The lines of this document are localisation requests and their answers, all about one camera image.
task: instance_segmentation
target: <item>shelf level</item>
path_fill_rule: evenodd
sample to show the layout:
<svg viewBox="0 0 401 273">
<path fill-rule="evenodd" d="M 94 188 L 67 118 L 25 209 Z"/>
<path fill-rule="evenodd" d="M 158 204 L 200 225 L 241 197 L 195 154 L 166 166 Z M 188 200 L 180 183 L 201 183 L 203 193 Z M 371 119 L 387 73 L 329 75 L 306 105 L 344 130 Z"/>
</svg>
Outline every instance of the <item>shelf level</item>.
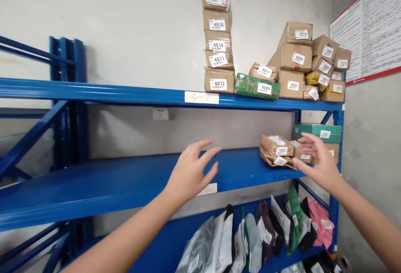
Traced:
<svg viewBox="0 0 401 273">
<path fill-rule="evenodd" d="M 0 190 L 0 231 L 141 207 L 157 196 L 179 154 L 97 160 Z M 230 191 L 304 176 L 270 167 L 259 148 L 223 150 L 212 183 Z M 212 162 L 206 166 L 210 170 Z"/>
</svg>

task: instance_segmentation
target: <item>hand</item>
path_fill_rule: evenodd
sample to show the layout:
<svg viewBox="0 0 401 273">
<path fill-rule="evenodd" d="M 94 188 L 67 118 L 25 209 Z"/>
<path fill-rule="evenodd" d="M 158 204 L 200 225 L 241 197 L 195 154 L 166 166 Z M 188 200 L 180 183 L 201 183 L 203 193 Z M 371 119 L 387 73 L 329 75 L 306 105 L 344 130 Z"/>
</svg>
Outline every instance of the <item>hand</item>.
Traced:
<svg viewBox="0 0 401 273">
<path fill-rule="evenodd" d="M 301 172 L 310 177 L 330 194 L 333 194 L 334 191 L 341 188 L 341 185 L 345 181 L 338 171 L 332 154 L 319 137 L 309 133 L 302 133 L 302 136 L 303 137 L 298 140 L 299 143 L 301 143 L 299 148 L 311 148 L 312 151 L 305 151 L 305 154 L 316 157 L 318 164 L 314 167 L 310 167 L 299 159 L 293 158 L 294 164 Z"/>
<path fill-rule="evenodd" d="M 202 148 L 211 143 L 213 143 L 212 140 L 192 143 L 187 146 L 178 158 L 164 192 L 173 195 L 179 203 L 184 204 L 194 198 L 210 184 L 217 174 L 217 162 L 214 163 L 206 175 L 203 174 L 203 170 L 211 158 L 220 152 L 221 147 L 212 148 L 199 158 Z"/>
</svg>

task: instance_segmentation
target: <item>right hand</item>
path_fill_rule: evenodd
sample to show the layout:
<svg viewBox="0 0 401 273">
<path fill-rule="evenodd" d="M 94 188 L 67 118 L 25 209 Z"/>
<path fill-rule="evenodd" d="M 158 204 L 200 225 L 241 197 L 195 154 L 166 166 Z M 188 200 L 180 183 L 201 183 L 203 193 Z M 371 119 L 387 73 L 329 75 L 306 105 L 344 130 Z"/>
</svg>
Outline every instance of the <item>right hand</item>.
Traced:
<svg viewBox="0 0 401 273">
<path fill-rule="evenodd" d="M 303 153 L 316 157 L 318 164 L 311 167 L 299 159 L 293 158 L 294 164 L 301 172 L 330 194 L 333 194 L 345 182 L 338 171 L 333 156 L 319 137 L 309 133 L 302 133 L 302 136 L 302 138 L 298 139 L 301 144 L 299 148 L 311 148 L 312 151 Z"/>
</svg>

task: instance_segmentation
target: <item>shelf rack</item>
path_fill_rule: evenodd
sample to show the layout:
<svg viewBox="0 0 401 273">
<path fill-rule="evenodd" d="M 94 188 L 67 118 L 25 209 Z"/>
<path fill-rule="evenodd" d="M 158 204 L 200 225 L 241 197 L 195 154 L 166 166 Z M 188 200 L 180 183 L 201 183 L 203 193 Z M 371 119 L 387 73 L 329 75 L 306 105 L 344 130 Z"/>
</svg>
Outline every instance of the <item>shelf rack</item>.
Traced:
<svg viewBox="0 0 401 273">
<path fill-rule="evenodd" d="M 49 45 L 48 53 L 0 36 L 0 50 L 49 64 L 51 76 L 51 81 L 0 78 L 0 97 L 53 101 L 53 106 L 48 111 L 0 109 L 0 118 L 40 119 L 26 136 L 0 159 L 0 181 L 5 176 L 25 180 L 0 189 L 0 205 L 2 205 L 0 231 L 59 222 L 52 229 L 57 230 L 57 233 L 51 240 L 46 240 L 45 245 L 38 245 L 32 250 L 33 253 L 27 253 L 24 257 L 13 260 L 14 257 L 11 257 L 50 231 L 45 234 L 41 232 L 10 253 L 0 256 L 0 266 L 11 262 L 4 272 L 13 272 L 20 268 L 32 259 L 35 253 L 55 242 L 52 256 L 44 272 L 52 272 L 51 269 L 54 269 L 59 260 L 61 265 L 67 264 L 98 240 L 93 237 L 91 216 L 144 206 L 161 192 L 168 180 L 179 154 L 89 160 L 87 105 L 96 103 L 285 111 L 294 113 L 295 122 L 300 122 L 302 110 L 320 110 L 327 112 L 322 120 L 323 124 L 333 115 L 334 124 L 343 126 L 342 103 L 291 99 L 265 100 L 234 94 L 219 94 L 218 103 L 216 99 L 213 104 L 193 103 L 185 98 L 187 93 L 182 90 L 88 84 L 83 43 L 76 39 L 50 37 Z M 48 128 L 52 128 L 54 133 L 54 166 L 51 168 L 51 173 L 32 178 L 15 165 Z M 341 155 L 342 143 L 338 164 L 340 171 Z M 233 158 L 236 159 L 235 165 L 232 164 Z M 304 187 L 328 211 L 329 218 L 335 226 L 338 225 L 338 202 L 332 196 L 330 203 L 326 204 L 299 180 L 304 176 L 300 171 L 268 166 L 259 156 L 258 148 L 223 150 L 217 155 L 216 160 L 219 161 L 219 174 L 212 182 L 217 183 L 218 192 L 293 180 L 296 189 L 298 190 L 299 185 Z M 257 203 L 244 205 L 246 209 L 255 207 L 256 210 Z M 182 240 L 180 244 L 185 245 L 186 240 L 209 215 L 210 213 L 205 213 L 169 222 L 148 250 L 152 251 L 156 246 L 165 247 L 157 245 L 160 243 L 160 238 L 168 237 L 165 230 L 171 232 L 179 230 Z M 188 234 L 182 232 L 183 225 L 189 226 L 184 228 L 188 230 Z M 331 254 L 335 254 L 337 250 L 337 232 L 335 228 L 332 245 L 329 248 Z M 175 248 L 174 253 L 179 255 L 179 261 L 183 246 Z M 315 247 L 310 253 L 321 250 L 324 250 L 324 247 Z M 287 257 L 284 253 L 276 260 L 270 261 L 261 272 L 281 270 L 307 256 L 301 255 L 298 250 L 291 257 Z M 138 263 L 141 264 L 146 259 L 146 256 L 141 257 Z M 175 270 L 178 261 L 173 265 L 172 271 Z"/>
</svg>

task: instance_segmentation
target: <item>green package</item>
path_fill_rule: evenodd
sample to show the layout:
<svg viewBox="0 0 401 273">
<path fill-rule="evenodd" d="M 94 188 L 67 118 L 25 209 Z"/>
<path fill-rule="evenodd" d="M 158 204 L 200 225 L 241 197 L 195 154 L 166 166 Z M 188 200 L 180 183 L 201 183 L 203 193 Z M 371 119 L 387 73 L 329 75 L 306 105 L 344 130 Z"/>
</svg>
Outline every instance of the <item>green package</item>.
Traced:
<svg viewBox="0 0 401 273">
<path fill-rule="evenodd" d="M 279 98 L 280 84 L 239 73 L 235 80 L 235 93 L 276 100 Z"/>
<path fill-rule="evenodd" d="M 304 212 L 302 211 L 301 205 L 299 204 L 297 191 L 293 184 L 291 184 L 287 196 L 285 197 L 285 208 L 288 213 L 292 216 L 294 225 L 292 227 L 292 242 L 288 246 L 287 254 L 291 255 L 294 253 L 295 248 L 298 246 L 299 238 L 302 233 L 302 224 L 304 221 Z"/>
<path fill-rule="evenodd" d="M 322 124 L 301 123 L 294 125 L 294 136 L 301 138 L 301 133 L 311 133 L 320 137 L 324 143 L 340 143 L 343 128 L 341 126 L 330 126 Z"/>
</svg>

